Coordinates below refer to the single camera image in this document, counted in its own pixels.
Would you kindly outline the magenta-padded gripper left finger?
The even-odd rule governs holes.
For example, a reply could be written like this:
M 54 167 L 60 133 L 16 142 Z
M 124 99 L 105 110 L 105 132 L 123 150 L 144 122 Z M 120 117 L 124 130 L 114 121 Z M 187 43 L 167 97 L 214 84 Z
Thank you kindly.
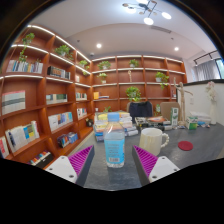
M 94 154 L 94 146 L 91 145 L 69 157 L 60 156 L 47 168 L 47 171 L 83 187 Z

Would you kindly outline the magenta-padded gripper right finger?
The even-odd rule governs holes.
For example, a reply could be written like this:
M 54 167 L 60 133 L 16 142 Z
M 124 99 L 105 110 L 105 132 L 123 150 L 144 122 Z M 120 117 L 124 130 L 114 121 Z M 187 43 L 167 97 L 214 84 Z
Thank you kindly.
M 136 145 L 132 147 L 132 156 L 142 186 L 179 171 L 166 156 L 157 157 Z

